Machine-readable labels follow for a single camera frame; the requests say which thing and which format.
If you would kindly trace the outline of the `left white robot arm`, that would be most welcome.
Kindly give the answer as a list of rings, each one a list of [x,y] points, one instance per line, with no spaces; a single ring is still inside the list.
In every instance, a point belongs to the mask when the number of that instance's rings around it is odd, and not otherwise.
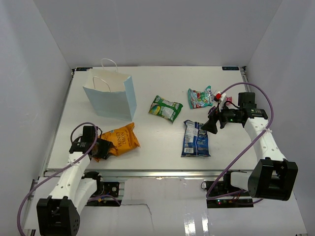
[[[37,202],[36,212],[42,236],[75,236],[80,227],[80,214],[91,201],[115,199],[105,189],[101,174],[87,172],[92,158],[107,159],[113,144],[100,138],[101,129],[92,123],[82,124],[83,133],[71,138],[68,163],[47,198]]]

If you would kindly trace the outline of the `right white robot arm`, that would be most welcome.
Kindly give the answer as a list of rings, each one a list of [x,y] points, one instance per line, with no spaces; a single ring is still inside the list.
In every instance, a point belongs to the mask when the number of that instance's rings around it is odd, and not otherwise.
[[[202,129],[217,134],[217,124],[224,128],[228,123],[239,123],[251,139],[251,147],[257,157],[257,165],[251,172],[227,170],[223,174],[223,192],[228,196],[248,192],[253,198],[287,201],[298,173],[295,162],[288,161],[278,148],[264,109],[255,103],[255,93],[241,92],[238,105],[228,108],[224,93],[214,97],[217,106],[209,111],[208,121]]]

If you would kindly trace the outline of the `orange potato chips bag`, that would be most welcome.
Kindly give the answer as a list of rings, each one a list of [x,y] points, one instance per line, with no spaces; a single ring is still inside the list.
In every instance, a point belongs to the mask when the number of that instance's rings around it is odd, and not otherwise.
[[[140,147],[140,143],[133,132],[134,127],[135,127],[135,123],[132,122],[126,126],[105,132],[98,136],[98,138],[112,142],[117,148],[116,151],[109,151],[109,157],[120,156],[137,147]]]

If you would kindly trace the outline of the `green snack bag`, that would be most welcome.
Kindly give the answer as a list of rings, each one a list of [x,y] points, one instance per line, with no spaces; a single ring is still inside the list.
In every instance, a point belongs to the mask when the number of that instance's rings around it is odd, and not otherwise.
[[[182,108],[183,105],[181,103],[170,102],[157,95],[150,106],[149,114],[162,117],[173,123],[178,117]]]

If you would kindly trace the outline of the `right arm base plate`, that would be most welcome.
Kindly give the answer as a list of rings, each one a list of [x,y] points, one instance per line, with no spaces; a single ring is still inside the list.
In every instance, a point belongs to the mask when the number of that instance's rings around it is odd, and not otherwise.
[[[209,197],[224,195],[235,191],[238,191],[238,188],[226,187],[223,181],[219,181],[209,194]],[[250,197],[248,192],[224,196],[222,198],[216,198],[214,200],[207,200],[208,209],[245,207],[253,207],[253,199],[252,197]]]

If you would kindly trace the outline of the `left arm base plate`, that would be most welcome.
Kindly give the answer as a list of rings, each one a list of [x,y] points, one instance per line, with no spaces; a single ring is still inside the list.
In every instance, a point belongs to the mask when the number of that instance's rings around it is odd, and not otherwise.
[[[91,198],[104,199],[109,196],[117,198],[119,196],[120,183],[119,182],[104,182],[101,181]]]

